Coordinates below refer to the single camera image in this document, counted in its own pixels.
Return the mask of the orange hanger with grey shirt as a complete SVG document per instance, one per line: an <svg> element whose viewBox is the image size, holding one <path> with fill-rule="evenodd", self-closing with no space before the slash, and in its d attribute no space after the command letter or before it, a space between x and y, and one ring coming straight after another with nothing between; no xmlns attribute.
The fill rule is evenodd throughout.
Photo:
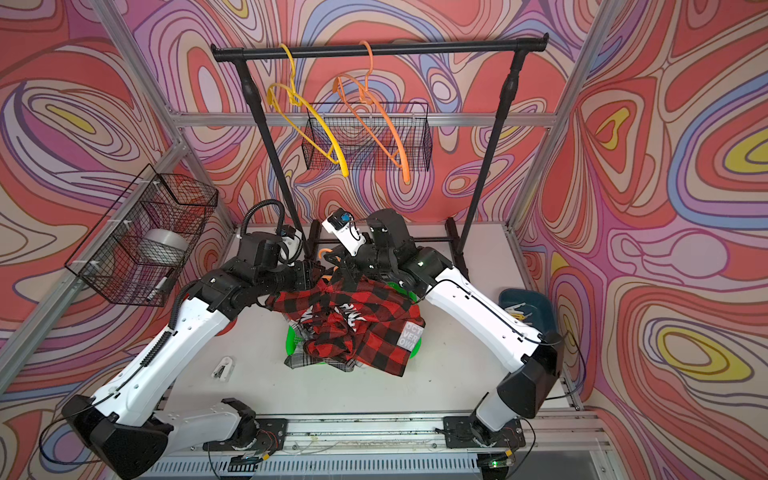
<svg viewBox="0 0 768 480"><path fill-rule="evenodd" d="M407 156L404 144L402 142L402 139L400 137L400 134L398 133L386 109L378 101L376 96L371 93L371 90L369 88L370 75L374 71L374 55L373 55L371 45L365 40L361 40L359 44L365 47L368 54L368 59L369 59L369 67L364 76L364 80L359 81L356 77L348 73L343 73L335 78L333 82L333 90L339 96L341 102L350 110L350 112L354 115L354 117L361 123L361 125L364 127L364 130L374 139L375 143L379 146L379 148L382 150L384 155L390 160L390 162L397 169L401 171L404 183L406 185L410 185L411 184L411 168L410 168L408 156ZM382 118L382 120L385 122L386 126L389 129L389 133L391 134L392 140L395 143L396 151L397 151L396 154L392 153L389 150L389 148L384 145L384 143L379 139L379 136L373 131L372 127L368 125L362 119L362 117L358 114L358 111L351 106L350 102L347 99L346 90L344 87L344 82L346 80L349 80L350 82L352 82L354 85L357 86L359 102L371 107L373 111L378 113Z"/></svg>

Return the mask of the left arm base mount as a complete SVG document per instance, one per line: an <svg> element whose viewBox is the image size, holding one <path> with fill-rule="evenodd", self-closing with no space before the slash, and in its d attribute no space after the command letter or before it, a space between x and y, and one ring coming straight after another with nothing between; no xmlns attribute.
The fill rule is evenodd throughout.
<svg viewBox="0 0 768 480"><path fill-rule="evenodd" d="M236 450L274 453L283 449L287 427L286 418L241 420L226 443Z"/></svg>

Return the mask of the orange hanger with red shirt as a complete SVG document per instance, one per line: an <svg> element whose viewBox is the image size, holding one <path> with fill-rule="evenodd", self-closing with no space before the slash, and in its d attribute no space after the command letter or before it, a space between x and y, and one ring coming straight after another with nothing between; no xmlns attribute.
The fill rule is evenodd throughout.
<svg viewBox="0 0 768 480"><path fill-rule="evenodd" d="M328 269L336 270L345 266L347 250L343 245L336 245L334 248L320 248L317 256L321 262L328 265Z"/></svg>

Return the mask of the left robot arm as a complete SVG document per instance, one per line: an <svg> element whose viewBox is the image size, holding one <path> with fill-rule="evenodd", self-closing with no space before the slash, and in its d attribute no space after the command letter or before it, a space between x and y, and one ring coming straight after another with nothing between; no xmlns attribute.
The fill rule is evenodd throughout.
<svg viewBox="0 0 768 480"><path fill-rule="evenodd" d="M189 414L161 416L162 395L203 347L240 313L266 296L306 290L319 273L302 261L300 225L278 221L274 232L249 232L253 215L267 206L285 216L274 199L253 206L238 235L237 254L185 285L168 325L112 380L90 396L75 395L63 420L96 457L121 479L143 475L165 454L206 443L248 450L260 427L255 412L235 398Z"/></svg>

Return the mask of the grey plaid long-sleeve shirt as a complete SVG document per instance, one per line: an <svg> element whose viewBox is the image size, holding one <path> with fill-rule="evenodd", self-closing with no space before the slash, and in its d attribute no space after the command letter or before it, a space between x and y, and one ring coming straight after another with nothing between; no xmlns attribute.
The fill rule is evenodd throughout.
<svg viewBox="0 0 768 480"><path fill-rule="evenodd" d="M290 369L298 369L320 364L330 366L342 372L351 372L356 367L356 362L354 360L342 361L333 358L317 358L303 351L296 351L293 354L288 355L284 360L284 365Z"/></svg>

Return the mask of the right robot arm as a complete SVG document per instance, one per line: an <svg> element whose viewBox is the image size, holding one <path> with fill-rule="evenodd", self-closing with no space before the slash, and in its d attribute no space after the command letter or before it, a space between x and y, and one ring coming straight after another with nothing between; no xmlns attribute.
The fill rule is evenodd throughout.
<svg viewBox="0 0 768 480"><path fill-rule="evenodd" d="M354 264L370 277L393 282L456 319L507 369L470 415L475 435L501 431L512 420L534 418L559 379L564 338L515 318L475 288L454 263L432 247L419 246L392 209L371 214L367 234L352 222L337 235Z"/></svg>

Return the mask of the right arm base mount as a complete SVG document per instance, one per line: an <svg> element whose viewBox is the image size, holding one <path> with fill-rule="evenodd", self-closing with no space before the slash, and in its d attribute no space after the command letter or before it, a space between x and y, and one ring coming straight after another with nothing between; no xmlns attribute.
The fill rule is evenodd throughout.
<svg viewBox="0 0 768 480"><path fill-rule="evenodd" d="M442 435L449 449L511 448L517 450L526 445L521 423L509 421L498 431L493 431L472 415L452 415L442 418L442 426L435 429Z"/></svg>

